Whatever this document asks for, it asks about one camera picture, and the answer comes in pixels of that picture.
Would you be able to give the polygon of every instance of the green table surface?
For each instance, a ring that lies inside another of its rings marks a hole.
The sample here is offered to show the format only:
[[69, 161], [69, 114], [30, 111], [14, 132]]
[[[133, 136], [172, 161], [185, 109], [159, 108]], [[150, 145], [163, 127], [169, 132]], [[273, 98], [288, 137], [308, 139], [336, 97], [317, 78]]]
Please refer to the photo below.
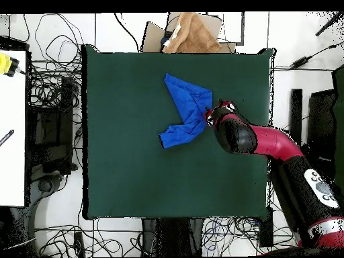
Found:
[[101, 54], [86, 46], [88, 218], [265, 215], [267, 160], [231, 155], [213, 130], [163, 149], [159, 133], [182, 124], [165, 74], [236, 103], [254, 124], [269, 118], [269, 67], [261, 54]]

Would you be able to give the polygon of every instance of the blue towel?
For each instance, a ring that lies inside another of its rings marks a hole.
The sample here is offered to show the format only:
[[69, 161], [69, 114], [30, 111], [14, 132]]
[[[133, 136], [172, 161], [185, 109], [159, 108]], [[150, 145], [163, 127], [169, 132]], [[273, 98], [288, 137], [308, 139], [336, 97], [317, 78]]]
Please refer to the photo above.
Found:
[[166, 86], [175, 102], [183, 125], [169, 126], [159, 134], [163, 148], [191, 142], [207, 126], [206, 107], [212, 107], [212, 92], [166, 73]]

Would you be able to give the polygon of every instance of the wire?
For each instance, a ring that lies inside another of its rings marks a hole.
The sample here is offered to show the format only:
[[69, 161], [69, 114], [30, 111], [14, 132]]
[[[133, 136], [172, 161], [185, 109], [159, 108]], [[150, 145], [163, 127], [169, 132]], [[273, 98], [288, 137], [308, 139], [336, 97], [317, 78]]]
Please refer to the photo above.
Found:
[[[309, 118], [309, 115], [306, 116], [306, 117], [303, 117], [301, 120], [303, 121], [303, 120], [305, 120], [307, 118]], [[285, 130], [288, 126], [290, 126], [290, 124], [286, 125], [284, 128], [282, 128], [282, 130]]]
[[291, 67], [273, 67], [274, 71], [334, 71], [334, 69], [303, 69], [303, 68], [297, 68], [293, 69]]
[[135, 41], [135, 45], [136, 45], [136, 49], [137, 49], [137, 52], [140, 52], [139, 49], [138, 49], [138, 44], [137, 44], [137, 41], [136, 39], [134, 38], [134, 36], [126, 29], [126, 27], [123, 26], [123, 24], [120, 22], [120, 20], [118, 19], [116, 13], [114, 13], [115, 15], [115, 18], [117, 20], [117, 22], [121, 25], [121, 27], [129, 34], [129, 36], [132, 37], [132, 39]]
[[56, 192], [62, 191], [66, 187], [67, 181], [68, 181], [68, 175], [66, 176], [66, 182], [64, 183], [64, 186], [61, 189], [57, 190]]
[[75, 150], [75, 154], [77, 155], [78, 163], [79, 163], [79, 165], [81, 166], [81, 169], [82, 169], [83, 166], [82, 166], [82, 164], [80, 163], [79, 156], [78, 156], [78, 152], [77, 152], [77, 147], [76, 147], [76, 146], [78, 145], [78, 143], [79, 143], [81, 137], [82, 137], [82, 135], [79, 137], [79, 140], [78, 140], [78, 142], [77, 142], [76, 144], [75, 144], [75, 140], [77, 139], [77, 136], [74, 138], [74, 150]]
[[[40, 231], [59, 231], [59, 230], [66, 230], [63, 229], [62, 227], [64, 226], [73, 226], [72, 224], [66, 224], [63, 226], [49, 226], [47, 228], [35, 228], [35, 232], [40, 232]], [[140, 233], [142, 232], [141, 230], [103, 230], [103, 229], [97, 229], [97, 231], [99, 232], [134, 232], [134, 233]]]
[[[49, 45], [46, 47], [45, 55], [43, 54], [42, 47], [37, 39], [37, 33], [41, 24], [43, 17], [46, 16], [58, 16], [61, 20], [68, 26], [69, 30], [73, 34], [75, 41], [71, 40], [70, 37], [66, 35], [59, 35], [55, 37]], [[64, 116], [70, 119], [73, 124], [80, 124], [81, 122], [74, 121], [70, 113], [73, 113], [73, 108], [79, 108], [81, 96], [80, 87], [81, 87], [81, 57], [80, 57], [80, 48], [77, 43], [75, 33], [72, 29], [73, 26], [79, 32], [81, 41], [83, 42], [83, 37], [81, 35], [80, 29], [68, 21], [65, 16], [61, 14], [46, 14], [40, 18], [40, 22], [35, 32], [35, 40], [40, 48], [40, 52], [45, 58], [45, 60], [36, 60], [32, 61], [32, 106], [33, 107], [43, 107], [43, 108], [53, 108], [60, 112], [61, 116]], [[60, 58], [62, 47], [65, 42], [74, 44], [77, 48], [77, 52], [73, 59], [70, 62], [61, 62], [54, 60], [49, 54], [48, 49], [52, 43], [60, 37], [65, 37], [67, 40], [64, 40], [60, 46], [60, 51], [58, 53], [58, 60]], [[67, 86], [62, 85], [63, 78], [69, 77], [69, 83]], [[64, 92], [71, 92], [73, 96], [72, 105], [62, 107], [61, 104], [61, 95]]]
[[278, 241], [272, 247], [259, 248], [257, 244], [257, 221], [260, 221], [257, 217], [208, 218], [204, 223], [204, 233], [202, 235], [202, 248], [206, 250], [204, 254], [206, 256], [215, 256], [215, 252], [217, 252], [218, 256], [223, 256], [228, 251], [229, 256], [232, 256], [230, 246], [237, 239], [247, 239], [254, 248], [256, 255], [264, 254], [265, 251], [271, 252], [280, 249], [280, 247], [296, 246], [294, 235], [283, 230], [283, 228], [288, 228], [286, 226], [273, 232], [275, 237], [285, 237], [284, 240]]
[[6, 248], [6, 249], [4, 249], [4, 250], [8, 250], [8, 249], [12, 249], [12, 248], [15, 248], [15, 247], [20, 247], [20, 246], [22, 246], [22, 245], [26, 245], [27, 243], [30, 243], [30, 242], [34, 241], [35, 239], [36, 239], [36, 237], [34, 237], [34, 238], [32, 238], [32, 239], [30, 239], [30, 240], [28, 240], [28, 241], [25, 241], [25, 242], [23, 242], [23, 243], [20, 243], [20, 244], [18, 244], [18, 245], [14, 245], [14, 246], [12, 246], [12, 247], [8, 247], [8, 248]]
[[92, 257], [94, 257], [94, 220], [92, 220]]
[[328, 50], [328, 49], [331, 49], [331, 48], [336, 48], [340, 45], [342, 45], [344, 43], [344, 41], [342, 42], [339, 42], [338, 44], [331, 44], [330, 46], [328, 46], [327, 48], [323, 48], [322, 50], [314, 53], [313, 55], [310, 55], [310, 56], [303, 56], [302, 58], [299, 58], [298, 60], [294, 61], [291, 65], [289, 65], [288, 67], [283, 67], [283, 66], [280, 66], [280, 67], [276, 67], [277, 69], [278, 68], [287, 68], [286, 71], [289, 71], [289, 70], [296, 70], [296, 69], [299, 69], [299, 67], [301, 67], [302, 65], [305, 65], [311, 58], [313, 58], [314, 56], [316, 56], [317, 54], [320, 54], [321, 52], [325, 51], [325, 50]]
[[178, 17], [180, 17], [180, 15], [175, 16], [173, 19], [171, 19], [171, 20], [167, 23], [167, 25], [166, 25], [166, 30], [167, 30], [167, 28], [169, 27], [169, 24], [170, 24], [174, 19], [177, 19]]
[[227, 43], [227, 46], [228, 46], [230, 53], [233, 53], [233, 51], [229, 47], [229, 43], [228, 43], [227, 37], [226, 37], [226, 28], [224, 27], [224, 12], [222, 12], [222, 25], [223, 25], [223, 32], [224, 32], [224, 40], [226, 40], [226, 43]]
[[340, 43], [338, 43], [338, 44], [331, 44], [331, 45], [328, 46], [327, 48], [324, 48], [323, 50], [314, 53], [313, 55], [311, 55], [311, 57], [314, 57], [314, 56], [316, 56], [317, 54], [320, 54], [320, 53], [323, 52], [324, 50], [328, 50], [328, 49], [331, 49], [331, 48], [336, 48], [336, 47], [338, 47], [338, 46], [340, 46], [340, 45], [342, 45], [342, 44], [344, 44], [344, 41], [342, 41], [342, 42], [340, 42]]
[[26, 30], [28, 31], [28, 38], [26, 40], [19, 40], [17, 38], [11, 37], [11, 16], [8, 16], [8, 38], [11, 38], [12, 40], [17, 40], [18, 42], [27, 42], [30, 39], [30, 30], [28, 27], [28, 23], [26, 21], [25, 14], [23, 14], [23, 17], [24, 17], [24, 21], [25, 21]]

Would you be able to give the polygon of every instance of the cable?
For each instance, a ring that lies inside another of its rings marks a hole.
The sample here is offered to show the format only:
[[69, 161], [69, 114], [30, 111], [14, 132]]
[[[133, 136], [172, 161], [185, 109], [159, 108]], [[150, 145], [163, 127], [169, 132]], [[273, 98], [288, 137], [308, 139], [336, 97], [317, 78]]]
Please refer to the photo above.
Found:
[[234, 52], [230, 49], [230, 46], [229, 46], [229, 44], [231, 44], [232, 42], [230, 42], [229, 40], [226, 40], [225, 38], [217, 38], [217, 40], [224, 40], [224, 41], [226, 41], [230, 53], [234, 53]]
[[78, 143], [79, 143], [81, 137], [82, 137], [82, 135], [80, 135], [78, 142], [75, 144], [75, 140], [78, 138], [77, 136], [75, 136], [75, 138], [74, 138], [74, 150], [75, 150], [75, 154], [77, 155], [78, 163], [79, 163], [79, 165], [81, 166], [81, 169], [82, 169], [83, 166], [82, 166], [82, 164], [80, 163], [79, 156], [78, 156], [78, 152], [77, 152], [77, 147], [76, 147], [76, 146], [78, 145]]
[[12, 248], [15, 248], [15, 247], [20, 247], [20, 246], [22, 246], [22, 245], [26, 245], [27, 243], [30, 243], [30, 242], [34, 241], [35, 239], [36, 239], [36, 237], [34, 237], [34, 238], [32, 238], [32, 239], [30, 239], [30, 240], [28, 240], [28, 241], [25, 241], [25, 242], [23, 242], [23, 243], [20, 243], [20, 244], [18, 244], [18, 245], [14, 245], [14, 246], [12, 246], [12, 247], [8, 247], [8, 248], [6, 248], [6, 249], [4, 249], [4, 250], [8, 250], [8, 249], [12, 249]]
[[[85, 250], [88, 253], [91, 253], [91, 254], [92, 254], [92, 252], [96, 253], [96, 252], [98, 252], [98, 251], [100, 251], [102, 249], [105, 249], [106, 245], [108, 245], [109, 243], [116, 243], [118, 245], [118, 249], [116, 251], [111, 251], [111, 250], [107, 249], [108, 253], [117, 253], [119, 250], [121, 250], [121, 252], [122, 252], [121, 256], [125, 255], [123, 253], [124, 252], [123, 246], [122, 246], [122, 244], [119, 241], [117, 241], [115, 239], [103, 239], [102, 235], [100, 234], [100, 231], [104, 231], [104, 232], [133, 232], [133, 233], [142, 234], [141, 230], [140, 231], [139, 230], [100, 230], [98, 228], [99, 220], [100, 220], [100, 218], [98, 218], [98, 221], [97, 221], [97, 231], [99, 232], [99, 235], [101, 236], [101, 241], [97, 240], [96, 238], [93, 238], [92, 236], [88, 236], [87, 235], [88, 237], [90, 237], [93, 240], [93, 244], [91, 246], [89, 246], [89, 247], [85, 247]], [[86, 232], [93, 232], [93, 230], [83, 230], [80, 226], [74, 226], [72, 224], [67, 224], [67, 225], [63, 225], [63, 226], [50, 226], [48, 228], [35, 228], [35, 232], [42, 231], [42, 230], [50, 230], [50, 231], [54, 231], [55, 230], [55, 231], [58, 231], [58, 233], [55, 234], [54, 237], [56, 237], [56, 236], [58, 237], [58, 234], [60, 234], [60, 237], [61, 237], [62, 236], [62, 234], [61, 234], [62, 232], [68, 233], [68, 232], [74, 231], [75, 229], [80, 230], [84, 234]], [[95, 247], [97, 245], [100, 246], [100, 248], [98, 250], [94, 250], [94, 251], [88, 250], [89, 248]]]
[[25, 25], [26, 25], [26, 30], [28, 31], [28, 38], [26, 40], [19, 40], [17, 38], [11, 38], [11, 16], [8, 16], [8, 21], [9, 21], [9, 26], [8, 26], [8, 37], [11, 38], [12, 40], [17, 40], [19, 42], [27, 42], [29, 39], [30, 39], [30, 30], [29, 30], [29, 27], [28, 27], [28, 23], [26, 21], [26, 17], [25, 17], [25, 14], [23, 14], [23, 17], [24, 17], [24, 21], [25, 21]]
[[121, 25], [121, 27], [129, 34], [129, 36], [132, 37], [132, 39], [135, 41], [135, 45], [136, 45], [136, 49], [137, 49], [137, 52], [140, 52], [139, 49], [138, 49], [138, 44], [137, 44], [137, 41], [136, 39], [134, 38], [134, 36], [126, 29], [126, 27], [123, 26], [123, 24], [120, 22], [120, 20], [117, 18], [117, 15], [116, 13], [114, 13], [115, 15], [115, 18], [117, 20], [117, 22]]
[[64, 183], [64, 186], [61, 189], [57, 190], [56, 192], [62, 191], [66, 187], [67, 181], [68, 181], [68, 175], [66, 176], [66, 182]]
[[[64, 226], [74, 226], [72, 224], [66, 224], [63, 226], [49, 226], [47, 228], [35, 228], [35, 232], [40, 232], [40, 231], [59, 231], [59, 230], [66, 230], [63, 229], [62, 227]], [[133, 233], [140, 233], [142, 232], [141, 230], [103, 230], [103, 229], [97, 229], [97, 231], [99, 232], [133, 232]]]
[[[305, 120], [307, 118], [309, 118], [309, 115], [306, 116], [306, 117], [303, 117], [301, 120], [303, 121], [303, 120]], [[284, 128], [282, 128], [282, 130], [285, 130], [288, 126], [290, 126], [290, 124], [286, 125]]]
[[94, 220], [92, 220], [92, 257], [94, 257]]
[[229, 49], [230, 53], [233, 53], [233, 51], [229, 47], [229, 44], [228, 44], [228, 41], [227, 41], [227, 37], [226, 37], [226, 28], [224, 27], [224, 12], [222, 12], [222, 25], [223, 25], [224, 39], [227, 42], [227, 46], [228, 46], [228, 49]]
[[[70, 37], [66, 35], [59, 35], [56, 38], [54, 38], [49, 45], [46, 48], [46, 56], [50, 59], [48, 60], [47, 57], [44, 56], [42, 52], [42, 48], [40, 46], [40, 43], [37, 39], [37, 32], [39, 30], [41, 21], [43, 17], [46, 16], [59, 16], [61, 20], [68, 26], [69, 30], [73, 34], [73, 37], [75, 41], [72, 41]], [[36, 28], [35, 32], [35, 40], [38, 44], [38, 47], [40, 48], [40, 52], [46, 60], [37, 60], [32, 61], [32, 106], [38, 106], [43, 108], [54, 108], [57, 109], [62, 116], [65, 116], [66, 118], [70, 119], [73, 124], [80, 124], [81, 122], [76, 122], [72, 117], [69, 116], [69, 112], [72, 111], [73, 108], [79, 108], [80, 99], [79, 96], [81, 96], [80, 93], [80, 87], [81, 87], [81, 57], [80, 57], [80, 48], [77, 43], [77, 39], [75, 36], [75, 33], [72, 29], [73, 26], [76, 28], [79, 32], [79, 35], [81, 37], [81, 40], [83, 42], [83, 37], [81, 35], [80, 29], [76, 26], [74, 26], [70, 21], [68, 21], [65, 16], [61, 14], [46, 14], [43, 15], [40, 18], [40, 22], [38, 24], [38, 27]], [[70, 62], [60, 62], [54, 60], [49, 54], [48, 49], [52, 45], [52, 43], [60, 38], [65, 37], [67, 40], [63, 41], [60, 47], [60, 51], [58, 53], [58, 60], [61, 55], [62, 47], [65, 42], [69, 42], [71, 44], [74, 44], [77, 48], [77, 52], [74, 56], [74, 58]], [[63, 77], [69, 77], [71, 78], [71, 84], [67, 87], [62, 86], [62, 79]], [[61, 108], [61, 93], [62, 92], [72, 92], [73, 95], [73, 104], [67, 107]]]
[[289, 67], [288, 70], [294, 70], [297, 69], [298, 67], [301, 67], [302, 65], [305, 65], [311, 58], [313, 58], [314, 56], [316, 56], [317, 54], [320, 54], [321, 52], [331, 49], [331, 48], [336, 48], [340, 45], [342, 45], [344, 43], [344, 41], [338, 43], [338, 44], [331, 44], [330, 46], [328, 46], [327, 48], [324, 48], [316, 53], [314, 53], [313, 55], [310, 56], [303, 56], [302, 58], [299, 58], [298, 60], [294, 61]]
[[[275, 237], [286, 237], [286, 239], [282, 241], [278, 241], [272, 247], [267, 248], [259, 248], [257, 245], [258, 238], [257, 238], [257, 221], [260, 221], [257, 217], [249, 217], [249, 218], [208, 218], [204, 223], [204, 233], [202, 236], [202, 248], [206, 250], [206, 256], [209, 256], [211, 252], [211, 256], [215, 254], [217, 250], [218, 256], [223, 256], [223, 254], [228, 251], [229, 256], [232, 256], [230, 253], [230, 246], [236, 241], [237, 239], [247, 239], [252, 248], [255, 250], [255, 254], [264, 254], [264, 251], [271, 252], [276, 249], [280, 249], [279, 247], [295, 247], [296, 241], [294, 239], [294, 235], [291, 233], [287, 233], [283, 230], [283, 228], [278, 228], [275, 230], [274, 236]], [[275, 234], [278, 231], [283, 231], [285, 234]], [[229, 236], [229, 241], [225, 242], [225, 237]], [[293, 244], [285, 244], [290, 241], [293, 241]]]
[[274, 71], [334, 71], [334, 69], [291, 69], [290, 67], [273, 67]]
[[169, 20], [169, 22], [168, 22], [167, 25], [166, 25], [166, 30], [167, 30], [167, 28], [169, 27], [169, 24], [170, 24], [174, 19], [177, 19], [179, 16], [180, 16], [180, 15], [175, 16], [173, 19]]

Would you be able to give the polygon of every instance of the yellow drill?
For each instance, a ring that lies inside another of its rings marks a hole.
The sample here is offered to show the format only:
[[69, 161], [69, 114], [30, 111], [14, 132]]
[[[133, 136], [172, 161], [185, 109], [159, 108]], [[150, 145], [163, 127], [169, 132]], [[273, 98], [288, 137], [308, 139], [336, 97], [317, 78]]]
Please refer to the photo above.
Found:
[[0, 75], [13, 77], [15, 73], [25, 74], [19, 67], [19, 61], [0, 52]]

